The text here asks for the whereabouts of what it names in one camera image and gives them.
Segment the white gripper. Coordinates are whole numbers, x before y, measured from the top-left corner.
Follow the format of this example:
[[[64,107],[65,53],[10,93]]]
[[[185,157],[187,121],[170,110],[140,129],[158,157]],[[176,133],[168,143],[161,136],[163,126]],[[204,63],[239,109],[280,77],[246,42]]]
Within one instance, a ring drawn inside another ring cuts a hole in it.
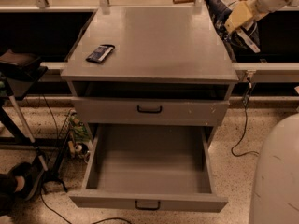
[[[257,21],[257,13],[272,13],[289,4],[293,0],[247,0],[240,1],[224,26],[229,34],[241,26]]]

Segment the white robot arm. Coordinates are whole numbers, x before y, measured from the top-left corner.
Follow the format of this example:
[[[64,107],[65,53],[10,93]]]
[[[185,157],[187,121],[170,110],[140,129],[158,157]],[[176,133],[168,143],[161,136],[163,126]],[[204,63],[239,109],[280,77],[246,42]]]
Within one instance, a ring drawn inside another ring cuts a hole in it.
[[[293,0],[246,0],[225,22],[256,53],[260,51],[242,28]],[[249,224],[299,224],[299,114],[283,119],[268,134],[257,161]]]

